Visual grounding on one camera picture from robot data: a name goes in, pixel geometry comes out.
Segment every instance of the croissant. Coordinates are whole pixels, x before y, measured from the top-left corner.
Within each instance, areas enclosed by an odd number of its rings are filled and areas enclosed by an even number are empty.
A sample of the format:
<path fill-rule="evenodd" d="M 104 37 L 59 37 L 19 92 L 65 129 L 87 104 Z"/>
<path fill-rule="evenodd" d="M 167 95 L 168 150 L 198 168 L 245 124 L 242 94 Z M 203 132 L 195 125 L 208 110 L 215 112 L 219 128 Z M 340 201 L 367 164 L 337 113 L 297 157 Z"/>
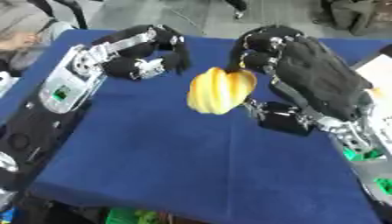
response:
<path fill-rule="evenodd" d="M 226 73 L 212 67 L 192 80 L 187 104 L 202 114 L 223 115 L 243 103 L 256 83 L 257 79 L 250 71 Z"/>

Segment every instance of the table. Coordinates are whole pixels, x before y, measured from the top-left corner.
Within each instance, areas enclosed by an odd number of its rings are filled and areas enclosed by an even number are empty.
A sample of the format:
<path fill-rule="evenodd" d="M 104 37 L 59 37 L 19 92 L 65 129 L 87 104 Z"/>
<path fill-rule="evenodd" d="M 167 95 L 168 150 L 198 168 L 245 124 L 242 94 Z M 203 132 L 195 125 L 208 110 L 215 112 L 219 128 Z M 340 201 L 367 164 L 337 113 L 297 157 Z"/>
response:
<path fill-rule="evenodd" d="M 110 31 L 68 31 L 0 101 L 2 120 L 69 46 Z M 379 223 L 324 133 L 257 127 L 243 109 L 201 115 L 186 106 L 191 79 L 223 67 L 231 39 L 188 37 L 193 67 L 142 82 L 108 79 L 32 189 L 77 206 L 145 207 L 213 223 Z M 350 64 L 389 40 L 323 39 Z M 253 96 L 277 100 L 258 76 Z"/>

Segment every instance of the cable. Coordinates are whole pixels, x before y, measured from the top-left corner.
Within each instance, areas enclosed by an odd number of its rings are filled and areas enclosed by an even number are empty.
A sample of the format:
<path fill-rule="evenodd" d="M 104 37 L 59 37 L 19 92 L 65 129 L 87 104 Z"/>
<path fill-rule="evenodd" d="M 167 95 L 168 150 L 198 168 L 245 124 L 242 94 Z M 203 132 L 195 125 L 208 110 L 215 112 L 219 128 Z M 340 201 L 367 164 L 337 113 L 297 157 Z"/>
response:
<path fill-rule="evenodd" d="M 206 36 L 207 34 L 203 31 L 203 29 L 197 25 L 195 22 L 193 22 L 189 17 L 181 14 L 180 12 L 178 12 L 177 10 L 174 10 L 173 8 L 170 8 L 168 6 L 165 6 L 166 9 L 168 9 L 169 11 L 173 12 L 174 14 L 176 14 L 177 16 L 183 18 L 184 20 L 188 21 L 191 25 L 193 25 L 196 29 L 198 29 L 201 33 L 203 33 L 203 36 Z"/>

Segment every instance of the gray floor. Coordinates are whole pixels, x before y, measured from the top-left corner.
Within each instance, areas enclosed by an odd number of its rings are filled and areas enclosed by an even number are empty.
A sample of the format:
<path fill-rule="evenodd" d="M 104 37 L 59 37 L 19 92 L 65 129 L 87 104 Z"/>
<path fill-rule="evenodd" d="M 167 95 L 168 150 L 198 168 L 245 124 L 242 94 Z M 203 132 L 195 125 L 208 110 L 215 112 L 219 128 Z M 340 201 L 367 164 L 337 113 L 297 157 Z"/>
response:
<path fill-rule="evenodd" d="M 188 35 L 237 38 L 261 25 L 289 25 L 308 35 L 323 38 L 352 38 L 348 31 L 313 24 L 311 9 L 319 0 L 246 0 L 249 11 L 242 20 L 233 19 L 233 8 L 223 0 L 78 0 L 92 29 L 121 30 L 132 25 L 166 24 Z M 57 14 L 74 22 L 60 7 Z M 392 29 L 369 33 L 363 38 L 391 38 Z"/>

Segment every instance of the green object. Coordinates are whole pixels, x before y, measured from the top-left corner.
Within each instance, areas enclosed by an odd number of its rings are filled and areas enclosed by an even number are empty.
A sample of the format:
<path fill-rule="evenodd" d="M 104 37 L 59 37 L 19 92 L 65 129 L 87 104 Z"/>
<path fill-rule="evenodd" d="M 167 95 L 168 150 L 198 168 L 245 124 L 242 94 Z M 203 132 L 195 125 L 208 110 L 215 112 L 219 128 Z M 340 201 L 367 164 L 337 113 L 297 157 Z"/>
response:
<path fill-rule="evenodd" d="M 106 224 L 158 224 L 158 213 L 133 208 L 113 208 Z"/>
<path fill-rule="evenodd" d="M 382 157 L 384 154 L 382 154 L 381 150 L 378 149 L 373 149 L 369 152 L 366 152 L 364 154 L 357 153 L 355 150 L 345 148 L 343 150 L 343 154 L 345 157 L 350 160 L 350 161 L 368 161 L 371 159 L 376 159 L 379 157 Z"/>
<path fill-rule="evenodd" d="M 67 94 L 71 91 L 69 87 L 61 86 L 56 91 L 54 91 L 53 97 L 58 101 L 64 101 L 67 98 Z"/>
<path fill-rule="evenodd" d="M 375 183 L 382 189 L 386 194 L 392 195 L 392 179 L 390 178 L 376 178 Z"/>

